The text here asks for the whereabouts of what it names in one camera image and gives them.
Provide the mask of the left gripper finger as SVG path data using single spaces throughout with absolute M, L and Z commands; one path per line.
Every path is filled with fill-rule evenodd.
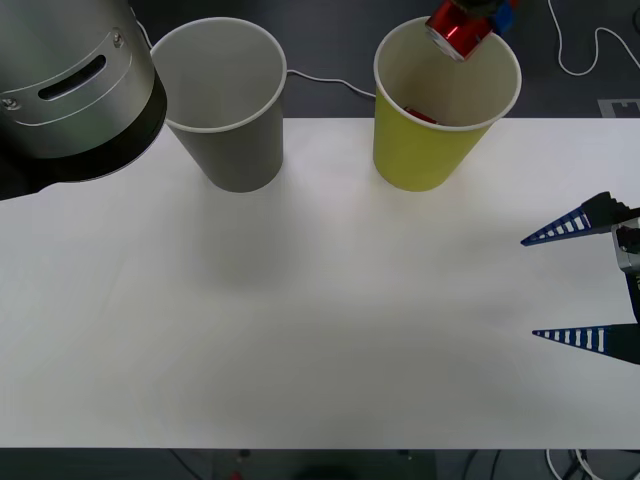
M 503 35 L 507 32 L 514 21 L 514 10 L 517 7 L 517 0 L 502 0 L 492 15 L 492 30 L 496 35 Z

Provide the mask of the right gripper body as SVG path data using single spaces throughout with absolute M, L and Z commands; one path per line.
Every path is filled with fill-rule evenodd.
M 616 260 L 624 273 L 632 311 L 639 321 L 639 209 L 625 209 L 616 214 L 611 227 Z

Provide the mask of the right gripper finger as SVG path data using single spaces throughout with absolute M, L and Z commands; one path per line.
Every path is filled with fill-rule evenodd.
M 521 245 L 534 246 L 606 233 L 614 223 L 614 214 L 615 200 L 609 192 L 602 192 L 535 231 L 523 239 Z
M 565 346 L 640 364 L 638 324 L 542 329 L 533 330 L 532 334 Z

